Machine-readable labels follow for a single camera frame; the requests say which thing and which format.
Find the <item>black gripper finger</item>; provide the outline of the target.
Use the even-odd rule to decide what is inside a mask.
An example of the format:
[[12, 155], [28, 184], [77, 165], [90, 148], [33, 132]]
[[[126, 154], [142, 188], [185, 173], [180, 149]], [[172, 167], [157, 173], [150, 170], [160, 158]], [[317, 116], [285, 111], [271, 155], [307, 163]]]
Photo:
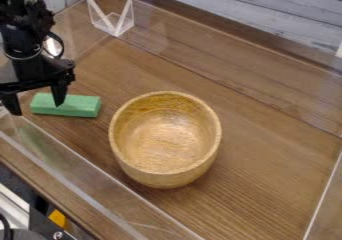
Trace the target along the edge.
[[52, 97], [53, 97], [56, 107], [58, 107], [64, 103], [66, 90], [68, 90], [68, 83], [65, 80], [58, 80], [50, 86]]
[[21, 115], [21, 108], [18, 103], [18, 98], [16, 93], [0, 94], [0, 102], [2, 103], [8, 112], [14, 115]]

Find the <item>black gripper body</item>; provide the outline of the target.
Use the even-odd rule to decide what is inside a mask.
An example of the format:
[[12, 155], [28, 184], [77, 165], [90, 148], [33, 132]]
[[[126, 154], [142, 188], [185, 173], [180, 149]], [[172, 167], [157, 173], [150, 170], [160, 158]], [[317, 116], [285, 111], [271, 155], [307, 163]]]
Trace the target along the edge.
[[74, 62], [38, 55], [29, 60], [8, 60], [0, 66], [0, 94], [49, 87], [58, 80], [74, 81]]

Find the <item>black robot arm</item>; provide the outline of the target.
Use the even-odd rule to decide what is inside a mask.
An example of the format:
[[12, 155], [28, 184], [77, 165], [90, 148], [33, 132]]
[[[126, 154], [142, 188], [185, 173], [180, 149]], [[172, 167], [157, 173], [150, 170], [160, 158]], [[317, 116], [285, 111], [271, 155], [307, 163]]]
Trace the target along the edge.
[[0, 63], [0, 104], [12, 115], [21, 115], [17, 94], [49, 87], [54, 106], [65, 100], [74, 81], [74, 62], [53, 55], [44, 47], [48, 37], [60, 45], [62, 39], [50, 31], [53, 12], [44, 0], [0, 0], [0, 38], [4, 63]]

